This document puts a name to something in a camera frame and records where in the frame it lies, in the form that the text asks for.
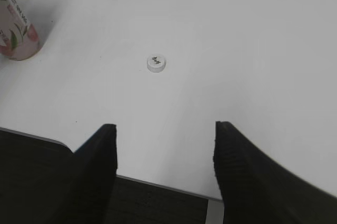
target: white bottle cap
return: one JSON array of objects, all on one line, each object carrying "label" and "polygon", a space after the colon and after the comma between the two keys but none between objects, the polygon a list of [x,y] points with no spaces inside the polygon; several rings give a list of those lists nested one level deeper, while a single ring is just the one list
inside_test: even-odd
[{"label": "white bottle cap", "polygon": [[147,59],[147,68],[153,73],[160,73],[165,69],[166,59],[160,54],[152,54]]}]

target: can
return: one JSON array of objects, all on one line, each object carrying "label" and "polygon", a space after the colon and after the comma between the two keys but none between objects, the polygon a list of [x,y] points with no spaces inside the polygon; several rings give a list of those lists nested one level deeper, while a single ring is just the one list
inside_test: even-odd
[{"label": "can", "polygon": [[16,0],[0,0],[0,54],[20,61],[40,49],[39,37]]}]

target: printed leaf design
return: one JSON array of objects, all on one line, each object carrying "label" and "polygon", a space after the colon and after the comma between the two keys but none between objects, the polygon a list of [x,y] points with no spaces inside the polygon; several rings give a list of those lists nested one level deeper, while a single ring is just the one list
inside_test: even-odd
[{"label": "printed leaf design", "polygon": [[16,23],[14,23],[15,24],[15,26],[17,27],[17,29],[18,29],[18,31],[20,32],[20,34],[21,34],[21,30],[20,30],[20,27],[19,27],[19,25],[17,25]]},{"label": "printed leaf design", "polygon": [[19,33],[20,33],[20,35],[21,35],[21,40],[22,40],[22,42],[23,42],[23,35],[22,35],[22,33],[21,33],[21,29],[20,29],[19,25],[17,25],[16,23],[14,23],[14,24],[15,24],[15,26],[17,27],[17,30],[19,31]]},{"label": "printed leaf design", "polygon": [[17,38],[14,32],[10,29],[11,32],[11,44],[12,44],[12,49],[15,49],[17,47]]},{"label": "printed leaf design", "polygon": [[26,33],[27,33],[27,26],[25,26],[25,30],[23,31],[22,36],[25,36]]}]

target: floor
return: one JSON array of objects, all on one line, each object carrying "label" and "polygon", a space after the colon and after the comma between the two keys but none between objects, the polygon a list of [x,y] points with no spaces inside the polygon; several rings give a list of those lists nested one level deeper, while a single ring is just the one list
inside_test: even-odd
[{"label": "floor", "polygon": [[[54,142],[0,130],[1,189],[22,186],[46,174],[71,151]],[[220,224],[223,204],[196,195],[117,178],[107,223]]]},{"label": "floor", "polygon": [[209,200],[206,224],[222,224],[224,206],[222,202]]}]

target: white table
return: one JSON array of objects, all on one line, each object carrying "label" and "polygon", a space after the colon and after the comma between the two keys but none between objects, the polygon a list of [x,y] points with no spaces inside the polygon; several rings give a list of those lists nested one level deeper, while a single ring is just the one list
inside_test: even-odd
[{"label": "white table", "polygon": [[0,60],[0,127],[76,150],[117,124],[119,175],[219,198],[227,120],[337,195],[335,0],[18,1],[45,44]]}]

